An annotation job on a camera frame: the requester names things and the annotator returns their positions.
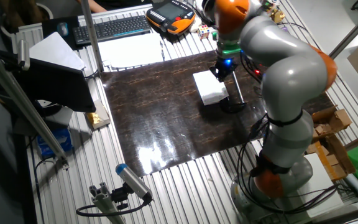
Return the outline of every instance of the orange controller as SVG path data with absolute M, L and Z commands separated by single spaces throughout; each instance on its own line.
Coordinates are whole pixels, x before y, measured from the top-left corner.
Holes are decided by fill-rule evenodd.
M 166 0 L 158 7 L 146 12 L 148 20 L 164 32 L 181 34 L 186 31 L 196 17 L 191 7 L 175 0 Z

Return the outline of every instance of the metal bracket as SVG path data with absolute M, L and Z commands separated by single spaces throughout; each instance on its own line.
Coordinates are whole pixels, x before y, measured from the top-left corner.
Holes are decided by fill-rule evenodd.
M 0 84 L 5 89 L 7 94 L 13 99 L 25 117 L 30 121 L 35 130 L 42 136 L 53 153 L 55 153 L 55 155 L 62 161 L 66 161 L 67 156 L 65 151 L 62 149 L 59 142 L 48 128 L 47 124 L 45 124 L 45 121 L 41 118 L 41 115 L 38 114 L 37 110 L 34 108 L 13 74 L 5 70 L 5 66 L 1 60 Z

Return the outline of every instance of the aluminum profile table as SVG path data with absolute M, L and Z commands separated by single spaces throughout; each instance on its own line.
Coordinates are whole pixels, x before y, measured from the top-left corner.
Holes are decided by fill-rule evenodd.
M 95 23 L 111 21 L 123 17 L 144 15 L 151 5 L 137 6 L 116 11 L 93 14 Z M 282 0 L 280 9 L 286 14 L 283 22 L 295 22 L 304 27 L 293 6 Z M 80 16 L 81 26 L 85 26 Z M 316 46 L 307 32 L 297 27 L 288 26 L 291 35 Z M 24 39 L 30 47 L 43 39 L 41 24 L 19 28 L 12 36 L 12 46 Z M 162 38 L 165 60 L 200 54 L 216 48 L 216 42 L 209 39 L 199 40 L 197 34 L 186 33 L 171 40 Z M 75 51 L 85 64 L 85 76 L 96 71 L 96 62 L 92 48 L 85 47 Z M 117 71 L 110 66 L 105 72 Z M 109 104 L 99 78 L 88 81 L 94 100 L 100 99 L 110 112 Z M 339 109 L 345 108 L 353 123 L 337 134 L 343 144 L 358 138 L 358 100 L 348 85 L 339 75 L 333 86 L 327 91 L 328 96 Z M 121 187 L 122 180 L 115 173 L 117 164 L 123 163 L 114 121 L 110 125 L 92 132 L 83 113 L 73 113 L 70 121 L 70 132 L 74 150 L 67 153 L 68 170 L 55 167 L 51 162 L 41 164 L 34 173 L 30 169 L 35 210 L 38 223 L 109 223 L 107 218 L 86 218 L 76 215 L 75 210 L 84 205 L 91 205 L 88 187 L 106 182 L 110 189 Z M 254 141 L 247 147 L 246 169 L 255 166 L 255 147 L 261 147 Z M 239 148 L 231 148 L 212 155 L 204 156 L 169 169 L 161 170 L 142 177 L 153 194 L 155 202 L 142 210 L 124 215 L 127 223 L 240 223 L 247 222 L 235 209 L 230 198 L 230 184 L 235 176 L 235 166 Z M 40 161 L 37 150 L 27 149 L 29 167 Z M 35 176 L 39 181 L 39 191 L 35 186 Z M 354 200 L 354 195 L 341 195 L 344 202 Z M 135 195 L 128 199 L 129 208 L 140 205 Z M 271 223 L 276 217 L 268 217 L 265 223 Z

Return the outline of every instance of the blue light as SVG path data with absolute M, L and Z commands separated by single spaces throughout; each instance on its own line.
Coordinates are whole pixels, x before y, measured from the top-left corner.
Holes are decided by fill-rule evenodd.
M 224 61 L 224 64 L 227 65 L 227 66 L 229 66 L 229 65 L 231 64 L 231 59 L 226 59 L 226 60 Z

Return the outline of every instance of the dark marble surface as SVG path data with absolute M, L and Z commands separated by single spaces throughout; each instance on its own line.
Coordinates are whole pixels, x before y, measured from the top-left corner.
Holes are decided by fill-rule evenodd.
M 126 164 L 138 175 L 156 172 L 245 141 L 247 130 L 265 113 L 259 86 L 236 69 L 246 108 L 237 114 L 204 106 L 193 74 L 214 65 L 214 52 L 179 58 L 102 77 Z M 225 81 L 238 100 L 232 77 Z M 332 106 L 324 94 L 305 103 L 314 113 Z

